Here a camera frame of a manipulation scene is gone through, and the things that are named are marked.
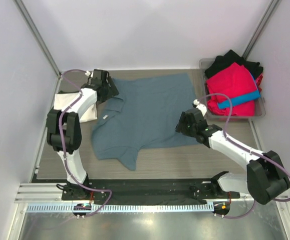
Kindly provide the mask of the left aluminium frame post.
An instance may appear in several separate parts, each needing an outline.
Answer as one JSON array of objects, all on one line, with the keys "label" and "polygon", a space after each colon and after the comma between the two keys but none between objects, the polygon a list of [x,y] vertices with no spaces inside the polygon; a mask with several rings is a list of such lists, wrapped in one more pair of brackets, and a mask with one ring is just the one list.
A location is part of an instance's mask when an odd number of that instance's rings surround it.
[{"label": "left aluminium frame post", "polygon": [[59,70],[54,58],[52,57],[45,41],[43,40],[34,20],[32,19],[27,7],[25,6],[22,0],[13,0],[14,4],[16,5],[17,9],[19,10],[21,16],[23,17],[26,25],[28,26],[30,32],[32,33],[33,37],[35,38],[37,44],[39,45],[42,53],[44,54],[47,62],[49,63],[50,67],[52,68],[53,72],[59,78],[61,76],[61,71]]}]

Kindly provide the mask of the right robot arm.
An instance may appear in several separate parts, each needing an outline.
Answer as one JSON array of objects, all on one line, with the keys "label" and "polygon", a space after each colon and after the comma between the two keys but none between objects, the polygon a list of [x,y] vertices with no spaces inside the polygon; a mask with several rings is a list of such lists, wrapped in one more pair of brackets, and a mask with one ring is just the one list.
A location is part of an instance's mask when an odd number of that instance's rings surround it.
[{"label": "right robot arm", "polygon": [[276,152],[262,152],[224,135],[221,127],[207,123],[201,110],[191,108],[182,112],[176,131],[224,154],[245,170],[244,174],[223,171],[215,175],[210,191],[216,198],[232,191],[249,194],[265,205],[290,189],[290,180]]}]

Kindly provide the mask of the red t shirt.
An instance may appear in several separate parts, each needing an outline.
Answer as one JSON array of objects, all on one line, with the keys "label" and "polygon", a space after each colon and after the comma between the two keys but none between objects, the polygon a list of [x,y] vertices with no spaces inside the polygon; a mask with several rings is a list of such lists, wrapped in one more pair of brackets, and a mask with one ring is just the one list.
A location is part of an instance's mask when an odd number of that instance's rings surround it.
[{"label": "red t shirt", "polygon": [[214,115],[251,117],[255,115],[255,101],[260,98],[259,88],[252,74],[241,65],[232,63],[206,80],[208,92],[213,94],[207,101]]}]

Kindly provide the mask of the grey plastic bin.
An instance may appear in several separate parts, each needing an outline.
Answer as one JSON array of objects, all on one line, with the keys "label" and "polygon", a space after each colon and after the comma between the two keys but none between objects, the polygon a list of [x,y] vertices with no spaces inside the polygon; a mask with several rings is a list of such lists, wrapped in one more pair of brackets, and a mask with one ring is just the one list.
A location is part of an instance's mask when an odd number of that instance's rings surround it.
[{"label": "grey plastic bin", "polygon": [[[199,66],[200,69],[200,78],[201,78],[201,94],[203,96],[208,95],[209,91],[207,89],[207,85],[206,85],[206,81],[207,81],[207,77],[204,73],[204,71],[209,68],[212,63],[214,62],[214,58],[202,58],[200,59],[197,64]],[[251,121],[254,119],[259,119],[265,116],[265,107],[264,107],[264,102],[263,102],[263,98],[260,97],[258,99],[256,99],[254,101],[254,116],[232,116],[230,118],[231,121]],[[215,120],[215,121],[226,121],[227,116],[220,116],[220,115],[215,115],[213,113],[211,113],[209,110],[206,113],[206,116],[208,119],[210,120]]]}]

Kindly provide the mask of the bright blue t shirt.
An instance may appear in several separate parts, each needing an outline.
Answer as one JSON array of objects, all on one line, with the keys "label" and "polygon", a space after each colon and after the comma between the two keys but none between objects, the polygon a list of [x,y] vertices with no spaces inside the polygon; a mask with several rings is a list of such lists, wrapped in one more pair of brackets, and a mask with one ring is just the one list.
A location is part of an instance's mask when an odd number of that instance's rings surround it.
[{"label": "bright blue t shirt", "polygon": [[219,84],[219,93],[228,96],[233,106],[258,99],[258,86],[248,70],[242,68],[228,73]]}]

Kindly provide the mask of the grey blue t shirt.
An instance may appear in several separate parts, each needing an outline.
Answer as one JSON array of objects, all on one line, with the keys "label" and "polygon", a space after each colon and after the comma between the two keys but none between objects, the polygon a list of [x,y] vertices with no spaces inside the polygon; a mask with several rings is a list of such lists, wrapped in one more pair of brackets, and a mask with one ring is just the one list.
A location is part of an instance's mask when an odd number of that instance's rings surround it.
[{"label": "grey blue t shirt", "polygon": [[197,144],[175,130],[196,98],[187,73],[113,82],[119,94],[106,101],[91,135],[98,160],[117,159],[134,171],[141,149]]}]

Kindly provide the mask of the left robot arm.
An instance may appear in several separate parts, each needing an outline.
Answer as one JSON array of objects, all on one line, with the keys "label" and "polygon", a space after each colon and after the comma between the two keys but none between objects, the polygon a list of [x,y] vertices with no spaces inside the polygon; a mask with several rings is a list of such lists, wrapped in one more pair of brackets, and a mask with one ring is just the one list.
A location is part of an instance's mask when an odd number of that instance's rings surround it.
[{"label": "left robot arm", "polygon": [[47,143],[60,156],[67,174],[66,184],[60,189],[77,199],[87,199],[92,191],[79,148],[82,142],[80,118],[89,107],[117,96],[119,91],[108,71],[85,71],[87,82],[78,88],[78,94],[61,109],[47,114]]}]

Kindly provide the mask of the aluminium front rail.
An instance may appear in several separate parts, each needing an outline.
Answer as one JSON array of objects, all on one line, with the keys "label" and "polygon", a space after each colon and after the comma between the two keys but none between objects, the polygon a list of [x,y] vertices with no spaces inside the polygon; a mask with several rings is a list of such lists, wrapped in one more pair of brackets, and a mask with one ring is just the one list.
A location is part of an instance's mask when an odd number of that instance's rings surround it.
[{"label": "aluminium front rail", "polygon": [[[202,197],[203,200],[217,200],[226,199],[228,196],[217,198],[210,197],[207,193],[202,191],[198,193],[198,197]],[[56,183],[24,183],[21,184],[16,198],[15,203],[43,203],[43,202],[59,202],[66,201],[62,200],[62,191],[56,187]],[[252,200],[252,197],[248,194],[240,193],[239,198],[234,198],[234,194],[231,194],[231,199],[237,201],[238,199]]]}]

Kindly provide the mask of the folded white t shirt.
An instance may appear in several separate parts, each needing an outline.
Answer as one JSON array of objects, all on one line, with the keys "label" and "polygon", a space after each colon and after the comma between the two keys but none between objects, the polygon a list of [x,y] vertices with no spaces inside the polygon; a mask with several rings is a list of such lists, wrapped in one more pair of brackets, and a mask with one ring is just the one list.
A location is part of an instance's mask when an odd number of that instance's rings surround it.
[{"label": "folded white t shirt", "polygon": [[[77,92],[74,93],[65,93],[65,94],[55,94],[54,99],[54,109],[62,110],[64,109],[75,97],[79,94]],[[86,112],[80,117],[80,122],[90,122],[97,120],[97,107],[95,104],[91,105]]]}]

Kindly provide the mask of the black t shirt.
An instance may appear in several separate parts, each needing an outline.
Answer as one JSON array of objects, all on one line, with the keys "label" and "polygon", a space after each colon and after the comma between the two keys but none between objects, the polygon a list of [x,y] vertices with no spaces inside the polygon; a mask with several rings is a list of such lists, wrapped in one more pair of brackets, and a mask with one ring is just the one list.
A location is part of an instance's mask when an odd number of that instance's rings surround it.
[{"label": "black t shirt", "polygon": [[239,66],[244,66],[255,79],[263,73],[263,67],[260,65],[260,62],[247,61],[233,50],[229,50],[225,55],[218,55],[212,65],[207,68],[204,73],[209,79],[218,72],[228,68],[233,63],[237,63]]}]

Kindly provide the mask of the right aluminium frame post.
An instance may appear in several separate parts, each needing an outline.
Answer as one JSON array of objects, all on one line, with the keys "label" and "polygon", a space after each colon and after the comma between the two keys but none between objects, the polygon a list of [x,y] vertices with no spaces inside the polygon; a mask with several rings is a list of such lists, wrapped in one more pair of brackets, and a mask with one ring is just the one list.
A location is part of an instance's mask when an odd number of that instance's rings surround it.
[{"label": "right aluminium frame post", "polygon": [[280,5],[281,0],[271,0],[269,5],[267,6],[264,14],[262,15],[255,31],[253,32],[251,39],[249,40],[242,57],[244,59],[248,59],[250,53],[252,52],[253,48],[255,47],[256,43],[260,39],[262,33],[264,32],[266,26],[270,22],[270,19],[273,17],[275,11],[277,10],[278,6]]}]

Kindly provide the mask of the aluminium frame post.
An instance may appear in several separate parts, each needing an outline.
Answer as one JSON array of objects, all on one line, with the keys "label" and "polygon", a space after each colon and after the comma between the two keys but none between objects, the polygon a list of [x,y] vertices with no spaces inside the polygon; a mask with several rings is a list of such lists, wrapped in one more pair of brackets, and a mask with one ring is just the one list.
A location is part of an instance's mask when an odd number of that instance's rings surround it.
[{"label": "aluminium frame post", "polygon": [[251,39],[249,40],[242,57],[244,59],[248,59],[250,53],[252,52],[253,48],[255,47],[256,43],[260,39],[262,33],[264,32],[266,26],[270,22],[270,19],[273,17],[275,11],[277,10],[278,6],[280,5],[281,0],[271,0],[269,5],[267,6],[264,14],[262,15],[255,31],[253,32]]},{"label": "aluminium frame post", "polygon": [[52,57],[45,41],[43,40],[34,20],[32,19],[27,7],[25,6],[22,0],[13,0],[14,4],[16,5],[17,9],[19,10],[21,16],[23,17],[26,25],[28,26],[30,32],[32,33],[33,37],[35,38],[37,44],[39,45],[42,53],[44,54],[47,62],[49,63],[50,67],[52,68],[53,72],[59,78],[61,76],[61,71],[59,70],[54,58]]}]

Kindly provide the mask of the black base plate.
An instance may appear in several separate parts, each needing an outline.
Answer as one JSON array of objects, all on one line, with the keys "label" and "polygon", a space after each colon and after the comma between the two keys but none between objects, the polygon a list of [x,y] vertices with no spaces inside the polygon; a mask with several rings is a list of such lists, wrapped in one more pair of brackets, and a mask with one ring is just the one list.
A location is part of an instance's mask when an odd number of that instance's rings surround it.
[{"label": "black base plate", "polygon": [[102,205],[112,191],[108,205],[121,206],[182,206],[202,204],[210,199],[240,198],[238,192],[227,193],[209,178],[172,179],[94,179],[90,187],[100,192],[74,189],[67,184],[57,184],[63,191],[64,201],[93,200]]}]

